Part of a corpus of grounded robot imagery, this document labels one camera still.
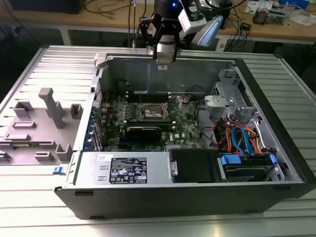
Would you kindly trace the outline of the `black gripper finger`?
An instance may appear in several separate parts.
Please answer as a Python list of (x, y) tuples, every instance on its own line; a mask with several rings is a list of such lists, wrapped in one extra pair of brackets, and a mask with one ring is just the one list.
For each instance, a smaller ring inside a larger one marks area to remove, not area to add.
[(178, 49), (181, 46), (180, 43), (180, 32), (182, 31), (182, 26), (180, 23), (173, 23), (172, 24), (172, 33), (174, 36), (174, 53), (173, 53), (173, 62), (176, 61), (176, 57), (177, 57), (177, 53), (178, 53)]
[[(150, 24), (154, 26), (154, 35), (148, 33)], [(161, 16), (141, 17), (139, 21), (139, 28), (144, 42), (153, 51), (153, 59), (156, 59), (157, 46), (159, 40), (161, 39)]]

